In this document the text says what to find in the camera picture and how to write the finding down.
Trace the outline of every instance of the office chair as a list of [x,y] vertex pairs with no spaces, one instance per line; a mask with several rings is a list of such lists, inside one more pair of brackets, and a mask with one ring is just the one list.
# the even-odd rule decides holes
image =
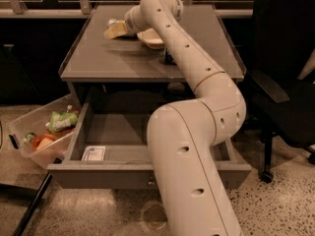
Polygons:
[[262,129],[260,177],[271,183],[274,136],[311,152],[308,161],[315,164],[315,0],[255,0],[252,20],[252,59],[240,88],[249,120]]

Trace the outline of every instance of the clear plastic container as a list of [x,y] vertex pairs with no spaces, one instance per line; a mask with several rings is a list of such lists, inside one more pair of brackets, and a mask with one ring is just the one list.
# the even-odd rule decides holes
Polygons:
[[34,133],[39,136],[49,133],[45,124],[49,121],[52,111],[67,111],[68,105],[79,110],[72,96],[68,94],[9,123],[10,133],[23,157],[32,159],[44,169],[56,158],[64,157],[73,132],[36,151],[32,150],[32,144],[26,140],[26,135]]

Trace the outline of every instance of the speckled floor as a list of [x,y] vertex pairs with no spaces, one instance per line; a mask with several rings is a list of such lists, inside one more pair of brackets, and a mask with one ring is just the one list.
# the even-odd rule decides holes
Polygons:
[[[37,106],[2,106],[4,141],[0,150],[0,183],[38,188],[46,172],[13,149],[7,123]],[[238,190],[227,190],[244,235],[314,236],[315,166],[308,153],[275,138],[273,183],[258,178],[263,145],[255,133],[233,141],[239,160],[252,172]],[[0,193],[0,235],[12,235],[30,200]],[[171,235],[158,191],[65,190],[52,180],[23,235]]]

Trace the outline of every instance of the chair wheel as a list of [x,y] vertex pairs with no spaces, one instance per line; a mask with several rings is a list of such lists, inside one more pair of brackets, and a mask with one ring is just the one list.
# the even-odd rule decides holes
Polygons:
[[309,162],[310,164],[315,165],[315,153],[311,153],[310,156],[308,156],[307,159],[308,159],[308,162]]
[[270,184],[271,182],[273,182],[273,178],[274,178],[273,173],[266,170],[264,170],[262,174],[260,175],[260,179],[267,184]]

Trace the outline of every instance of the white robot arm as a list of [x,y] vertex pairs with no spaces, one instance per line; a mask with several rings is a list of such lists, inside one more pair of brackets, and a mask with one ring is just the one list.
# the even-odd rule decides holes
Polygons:
[[141,0],[125,15],[128,31],[153,28],[196,99],[169,103],[152,115],[148,146],[174,236],[239,236],[210,148],[233,136],[246,107],[223,68],[177,23],[180,0]]

